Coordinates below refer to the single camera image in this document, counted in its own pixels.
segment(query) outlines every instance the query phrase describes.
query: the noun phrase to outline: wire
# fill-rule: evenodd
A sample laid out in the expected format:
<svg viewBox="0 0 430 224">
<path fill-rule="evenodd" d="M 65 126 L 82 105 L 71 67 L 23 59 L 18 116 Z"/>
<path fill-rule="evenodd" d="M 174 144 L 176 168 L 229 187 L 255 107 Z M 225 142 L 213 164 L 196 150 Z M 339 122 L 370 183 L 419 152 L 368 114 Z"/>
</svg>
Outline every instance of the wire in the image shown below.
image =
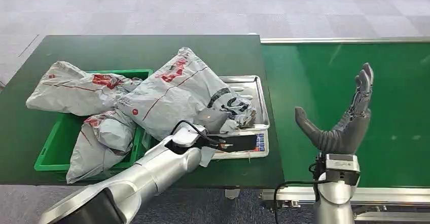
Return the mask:
<svg viewBox="0 0 430 224">
<path fill-rule="evenodd" d="M 277 200 L 276 200 L 276 195 L 277 195 L 278 190 L 280 188 L 285 187 L 288 184 L 319 184 L 319 183 L 327 183 L 327 182 L 330 182 L 330 181 L 327 181 L 327 180 L 318 180 L 318 181 L 315 181 L 315 180 L 312 180 L 312 181 L 285 181 L 285 182 L 281 183 L 280 185 L 278 185 L 278 187 L 275 188 L 275 192 L 273 193 L 273 207 L 274 207 L 273 211 L 275 213 L 275 222 L 276 222 L 276 224 L 279 223 L 278 222 L 278 203 L 277 203 Z"/>
<path fill-rule="evenodd" d="M 179 125 L 181 124 L 181 123 L 186 123 L 186 124 L 188 124 L 188 125 L 190 125 L 191 126 L 191 128 L 193 128 L 201 137 L 203 137 L 204 139 L 206 139 L 207 141 L 209 141 L 209 142 L 212 142 L 213 144 L 215 144 L 215 145 L 219 145 L 220 144 L 220 142 L 219 141 L 216 141 L 216 140 L 214 140 L 214 139 L 211 139 L 211 138 L 209 138 L 209 137 L 207 137 L 205 134 L 203 134 L 202 132 L 200 132 L 200 130 L 198 130 L 197 128 L 196 128 L 196 126 L 194 126 L 192 123 L 190 123 L 190 122 L 188 122 L 187 120 L 181 120 L 181 121 L 179 121 L 176 125 L 175 125 L 175 127 L 173 128 L 173 130 L 170 132 L 170 135 L 173 135 L 173 133 L 176 131 L 176 129 L 179 127 Z"/>
<path fill-rule="evenodd" d="M 312 169 L 312 167 L 314 167 L 314 166 L 316 166 L 316 162 L 309 165 L 308 171 L 311 173 L 314 173 L 315 169 Z"/>
</svg>

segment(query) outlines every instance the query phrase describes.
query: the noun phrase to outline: green table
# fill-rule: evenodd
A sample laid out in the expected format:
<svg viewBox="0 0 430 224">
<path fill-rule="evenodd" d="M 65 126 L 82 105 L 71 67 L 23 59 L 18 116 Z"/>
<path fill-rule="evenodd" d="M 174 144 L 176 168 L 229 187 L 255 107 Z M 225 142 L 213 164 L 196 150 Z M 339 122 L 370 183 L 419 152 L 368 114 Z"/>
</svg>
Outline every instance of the green table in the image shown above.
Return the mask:
<svg viewBox="0 0 430 224">
<path fill-rule="evenodd" d="M 330 130 L 350 104 L 354 77 L 375 73 L 372 119 L 357 152 L 363 188 L 430 187 L 430 43 L 419 40 L 263 41 L 285 179 L 308 179 L 316 149 L 294 121 L 294 107 Z"/>
<path fill-rule="evenodd" d="M 156 70 L 182 46 L 191 47 L 220 76 L 261 78 L 271 123 L 270 153 L 250 161 L 211 162 L 176 186 L 274 188 L 285 179 L 310 179 L 307 167 L 316 149 L 296 126 L 294 106 L 304 107 L 318 126 L 330 129 L 347 108 L 353 78 L 364 62 L 374 67 L 375 86 L 371 125 L 357 153 L 363 173 L 360 187 L 430 186 L 430 175 L 423 174 L 430 152 L 430 43 L 260 43 L 256 35 L 47 36 L 0 94 L 0 107 L 6 108 L 0 111 L 0 183 L 65 184 L 33 169 L 57 113 L 24 105 L 53 62 L 68 61 L 83 70 Z"/>
<path fill-rule="evenodd" d="M 257 75 L 263 84 L 271 128 L 265 158 L 214 161 L 176 186 L 273 188 L 283 181 L 266 73 L 257 35 L 47 36 L 0 93 L 0 184 L 65 184 L 34 162 L 58 113 L 27 109 L 25 101 L 52 63 L 68 61 L 82 70 L 149 68 L 154 71 L 181 47 L 190 47 L 219 76 Z"/>
</svg>

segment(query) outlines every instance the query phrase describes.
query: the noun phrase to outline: green crate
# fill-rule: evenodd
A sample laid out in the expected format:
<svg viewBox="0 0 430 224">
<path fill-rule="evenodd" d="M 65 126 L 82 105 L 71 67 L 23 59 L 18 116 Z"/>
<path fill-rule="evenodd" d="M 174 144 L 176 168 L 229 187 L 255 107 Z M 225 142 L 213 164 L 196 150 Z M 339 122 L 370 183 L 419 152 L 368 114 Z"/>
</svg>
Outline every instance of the green crate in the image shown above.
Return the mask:
<svg viewBox="0 0 430 224">
<path fill-rule="evenodd" d="M 152 74 L 151 69 L 133 70 L 101 70 L 90 71 L 96 73 L 116 73 L 127 78 L 137 77 L 142 80 Z M 65 175 L 70 167 L 70 157 L 76 144 L 81 126 L 88 116 L 80 117 L 73 114 L 61 114 L 58 116 L 45 144 L 34 164 L 36 171 L 50 171 L 58 180 L 65 181 Z M 87 180 L 101 180 L 115 175 L 130 167 L 148 150 L 144 145 L 151 145 L 152 137 L 139 125 L 134 133 L 133 148 L 129 154 L 111 169 Z"/>
</svg>

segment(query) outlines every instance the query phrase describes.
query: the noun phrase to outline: robotic arm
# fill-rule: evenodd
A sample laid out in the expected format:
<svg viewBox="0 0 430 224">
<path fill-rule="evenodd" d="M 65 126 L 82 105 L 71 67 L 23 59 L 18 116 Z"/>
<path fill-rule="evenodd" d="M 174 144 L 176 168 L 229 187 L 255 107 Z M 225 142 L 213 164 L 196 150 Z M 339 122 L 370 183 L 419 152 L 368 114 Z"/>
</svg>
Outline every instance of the robotic arm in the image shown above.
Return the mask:
<svg viewBox="0 0 430 224">
<path fill-rule="evenodd" d="M 316 158 L 314 180 L 327 181 L 314 185 L 315 222 L 352 224 L 354 217 L 350 199 L 360 179 L 360 166 L 355 152 L 366 134 L 373 86 L 373 70 L 368 63 L 355 77 L 356 91 L 351 105 L 330 131 L 310 122 L 301 107 L 296 107 L 296 122 L 312 144 L 320 150 Z"/>
<path fill-rule="evenodd" d="M 202 148 L 245 151 L 255 148 L 255 135 L 208 137 L 203 126 L 187 123 L 163 139 L 133 166 L 105 181 L 88 185 L 46 210 L 43 224 L 130 223 L 140 207 L 161 194 L 200 163 Z"/>
</svg>

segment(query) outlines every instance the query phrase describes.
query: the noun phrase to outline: plastic package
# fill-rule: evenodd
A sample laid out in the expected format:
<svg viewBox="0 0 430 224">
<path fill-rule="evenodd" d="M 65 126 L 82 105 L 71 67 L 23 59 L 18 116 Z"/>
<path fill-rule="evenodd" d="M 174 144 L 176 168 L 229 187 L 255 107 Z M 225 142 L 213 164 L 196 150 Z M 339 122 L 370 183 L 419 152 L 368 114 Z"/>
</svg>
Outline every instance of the plastic package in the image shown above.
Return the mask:
<svg viewBox="0 0 430 224">
<path fill-rule="evenodd" d="M 70 158 L 67 183 L 97 175 L 121 162 L 132 148 L 136 124 L 115 109 L 87 118 Z"/>
<path fill-rule="evenodd" d="M 256 109 L 224 83 L 193 51 L 178 54 L 120 98 L 117 107 L 158 140 L 180 120 L 193 119 L 205 108 L 230 112 L 237 127 L 253 125 Z"/>
<path fill-rule="evenodd" d="M 58 61 L 43 75 L 25 104 L 39 110 L 94 115 L 114 109 L 118 99 L 140 83 L 139 79 L 114 73 L 87 73 Z"/>
</svg>

